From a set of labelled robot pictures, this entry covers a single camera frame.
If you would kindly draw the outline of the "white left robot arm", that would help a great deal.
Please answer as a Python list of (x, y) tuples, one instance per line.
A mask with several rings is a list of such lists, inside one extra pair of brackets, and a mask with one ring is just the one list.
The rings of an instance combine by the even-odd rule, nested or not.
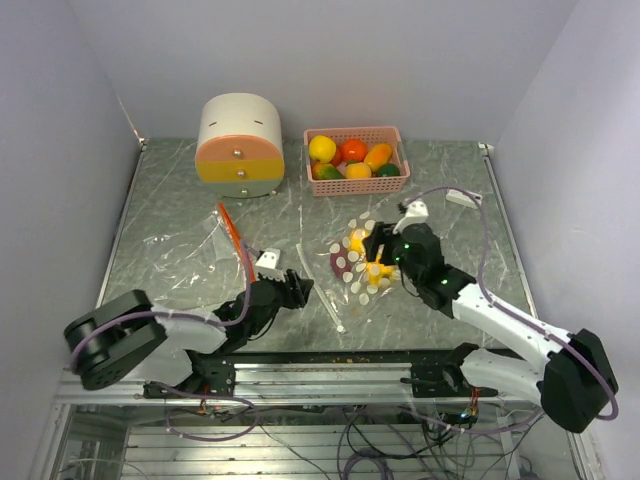
[(280, 310), (305, 307), (313, 286), (291, 269), (282, 280), (260, 276), (208, 317), (154, 306), (144, 291), (131, 290), (64, 329), (71, 371), (88, 391), (130, 377), (192, 397), (204, 383), (192, 352), (226, 355), (244, 347), (268, 330)]

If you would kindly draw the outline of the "clear red-zip bag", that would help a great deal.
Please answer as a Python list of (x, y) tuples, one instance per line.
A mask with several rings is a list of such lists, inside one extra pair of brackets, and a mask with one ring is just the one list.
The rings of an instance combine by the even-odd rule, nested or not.
[(241, 292), (244, 268), (219, 211), (147, 238), (141, 283), (155, 302), (176, 310), (213, 308)]

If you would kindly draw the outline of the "clear white-slider zip bag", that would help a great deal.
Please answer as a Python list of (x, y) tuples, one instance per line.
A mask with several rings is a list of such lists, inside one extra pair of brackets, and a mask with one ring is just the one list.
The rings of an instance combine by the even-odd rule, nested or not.
[(364, 240), (381, 219), (376, 210), (351, 217), (328, 240), (308, 240), (296, 245), (304, 272), (339, 334), (366, 317), (400, 280), (399, 269), (385, 266), (381, 257), (366, 258)]

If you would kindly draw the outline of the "fake dark green avocado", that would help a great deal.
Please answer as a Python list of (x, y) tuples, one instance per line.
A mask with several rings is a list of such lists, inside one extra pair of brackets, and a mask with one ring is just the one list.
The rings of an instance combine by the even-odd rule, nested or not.
[(376, 172), (377, 177), (397, 177), (401, 175), (400, 168), (391, 162), (382, 165)]

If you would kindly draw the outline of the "fake red orange tomato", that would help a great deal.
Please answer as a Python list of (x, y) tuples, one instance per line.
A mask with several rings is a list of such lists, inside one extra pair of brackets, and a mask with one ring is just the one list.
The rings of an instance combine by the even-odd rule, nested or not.
[(335, 154), (333, 156), (333, 158), (331, 159), (330, 163), (334, 166), (334, 167), (338, 167), (343, 161), (343, 156), (342, 156), (342, 152), (340, 148), (337, 148), (335, 151)]

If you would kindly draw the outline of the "fake green orange mango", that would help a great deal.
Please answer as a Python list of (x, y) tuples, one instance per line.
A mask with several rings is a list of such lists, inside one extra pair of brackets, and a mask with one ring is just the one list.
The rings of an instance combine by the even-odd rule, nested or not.
[(314, 163), (311, 172), (312, 178), (317, 181), (344, 179), (344, 175), (331, 163)]

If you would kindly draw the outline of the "fake yellow peach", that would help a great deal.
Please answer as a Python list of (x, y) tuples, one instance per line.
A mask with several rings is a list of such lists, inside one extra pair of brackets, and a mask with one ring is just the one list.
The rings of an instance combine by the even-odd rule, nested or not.
[(347, 179), (367, 179), (373, 173), (371, 168), (364, 162), (351, 162), (345, 167), (344, 175)]

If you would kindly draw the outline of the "fake purple onion slice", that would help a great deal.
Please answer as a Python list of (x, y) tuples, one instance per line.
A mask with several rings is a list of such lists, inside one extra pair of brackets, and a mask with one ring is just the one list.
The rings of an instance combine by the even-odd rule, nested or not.
[(349, 276), (353, 270), (353, 262), (349, 259), (349, 246), (349, 238), (344, 237), (329, 247), (330, 267), (334, 276), (339, 280), (344, 280), (345, 275)]

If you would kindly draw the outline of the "fake yellow orange mango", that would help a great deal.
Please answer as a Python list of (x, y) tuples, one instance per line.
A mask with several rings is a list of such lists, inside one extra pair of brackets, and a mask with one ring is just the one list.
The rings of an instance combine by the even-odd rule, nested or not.
[(386, 165), (393, 156), (393, 147), (388, 143), (380, 143), (373, 146), (364, 158), (364, 163), (372, 172), (377, 172)]

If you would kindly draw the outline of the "fake yellow lemon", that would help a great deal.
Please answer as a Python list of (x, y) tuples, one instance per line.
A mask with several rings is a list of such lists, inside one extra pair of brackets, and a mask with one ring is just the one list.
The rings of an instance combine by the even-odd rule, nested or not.
[(336, 143), (325, 135), (314, 136), (308, 144), (309, 157), (317, 163), (329, 163), (334, 158), (336, 151)]

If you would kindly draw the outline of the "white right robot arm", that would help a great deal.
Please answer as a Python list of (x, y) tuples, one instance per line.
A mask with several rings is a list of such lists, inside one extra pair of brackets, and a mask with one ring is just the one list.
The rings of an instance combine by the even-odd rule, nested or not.
[(504, 356), (470, 343), (452, 350), (440, 373), (448, 393), (459, 396), (472, 387), (506, 392), (572, 433), (617, 417), (617, 380), (593, 332), (571, 333), (500, 303), (478, 279), (445, 261), (439, 238), (425, 223), (400, 228), (377, 222), (363, 246), (367, 259), (398, 268), (430, 309), (511, 350)]

